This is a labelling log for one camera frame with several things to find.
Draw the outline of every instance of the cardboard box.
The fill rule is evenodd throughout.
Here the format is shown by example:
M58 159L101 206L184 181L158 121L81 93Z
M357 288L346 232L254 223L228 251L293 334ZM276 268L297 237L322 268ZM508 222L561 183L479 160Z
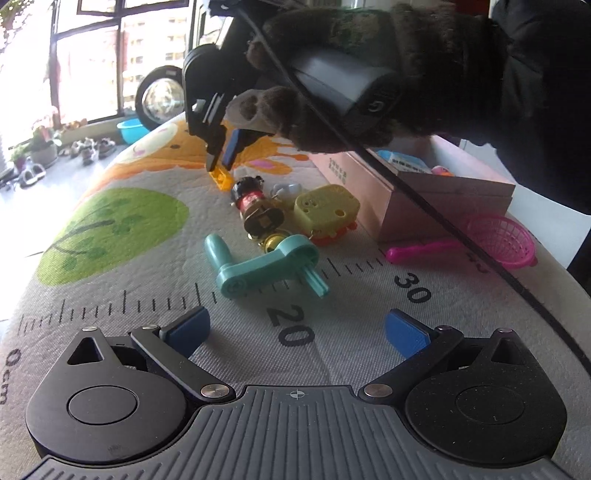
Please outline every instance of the cardboard box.
M467 215L504 215L511 203L513 183L441 137L396 139L388 149L418 157L429 167L441 165L456 175L398 171L382 162L456 226L461 227ZM344 185L359 199L358 222L373 239L386 242L448 235L354 153L312 154L310 158L329 182Z

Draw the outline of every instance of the number 20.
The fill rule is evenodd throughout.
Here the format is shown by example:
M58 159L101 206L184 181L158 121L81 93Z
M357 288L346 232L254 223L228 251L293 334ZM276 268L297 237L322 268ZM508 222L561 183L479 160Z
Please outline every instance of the number 20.
M267 314L269 315L269 319L271 320L273 326L281 326L281 323L279 321L280 318L290 320L292 322L300 322L304 319L304 310L300 306L291 305L291 308L295 311L295 315L286 313L278 309L267 309ZM293 340L287 338L288 335L293 335L294 333L299 332L305 332L306 336ZM293 325L291 327L286 327L282 331L280 331L278 335L279 343L283 346L307 345L308 343L313 342L315 337L316 335L314 334L314 331L306 325Z

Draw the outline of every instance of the plastic handle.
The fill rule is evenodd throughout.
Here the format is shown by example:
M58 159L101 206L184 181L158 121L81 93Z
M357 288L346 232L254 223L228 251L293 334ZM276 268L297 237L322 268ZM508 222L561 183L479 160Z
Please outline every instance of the plastic handle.
M205 253L212 267L219 271L224 265L232 265L234 259L226 242L216 233L205 239Z
M324 297L330 291L329 286L313 270L318 263L318 249L303 235L291 235L272 252L237 264L232 262L232 254L219 235L207 236L205 250L217 270L217 287L228 299L238 298L247 290L298 276L319 297Z
M386 260L390 263L398 263L407 258L416 257L431 253L442 252L450 248L460 247L461 243L457 240L442 240L427 245L413 245L412 247L392 247L386 253Z

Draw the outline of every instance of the window frame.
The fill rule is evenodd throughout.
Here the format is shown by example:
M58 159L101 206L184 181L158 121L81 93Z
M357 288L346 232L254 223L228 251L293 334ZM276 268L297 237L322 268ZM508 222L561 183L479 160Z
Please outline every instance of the window frame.
M102 118L95 118L89 120L89 123L96 123L104 120L110 120L120 118L124 116L124 97L123 97L123 61L122 61L122 50L123 50L123 30L122 30L122 19L130 15L142 14L146 12L153 12L157 10L171 10L176 8L189 8L187 15L190 15L190 28L194 25L194 14L196 10L197 2L200 0L169 0L161 1L154 4L138 5L137 7L125 7L125 0L115 0L115 11L114 12L100 12L100 11L85 11L82 9L83 0L77 0L76 14L77 15L93 15L97 17L111 17L107 20L101 20L98 22L91 23L89 25L83 25L82 27L72 28L63 32L58 32L58 15L61 8L61 0L53 2L53 10L51 12L51 38L49 46L49 85L50 85L50 96L51 104L57 109L57 113L54 115L54 126L56 128L61 127L61 110L59 101L59 81L57 75L57 43L67 37L78 35L81 33L91 32L99 30L105 27L116 27L116 41L115 41L115 58L116 58L116 86L117 86L117 113ZM189 31L189 38L191 38L192 32Z

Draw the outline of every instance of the metal screw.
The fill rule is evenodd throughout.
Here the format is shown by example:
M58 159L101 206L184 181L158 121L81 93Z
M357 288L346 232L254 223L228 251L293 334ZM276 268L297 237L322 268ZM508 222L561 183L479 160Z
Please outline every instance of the metal screw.
M369 385L365 385L363 392L368 397L384 398L392 394L392 388L383 383L370 383Z
M230 393L230 388L219 383L205 385L201 389L201 395L207 398L222 398Z

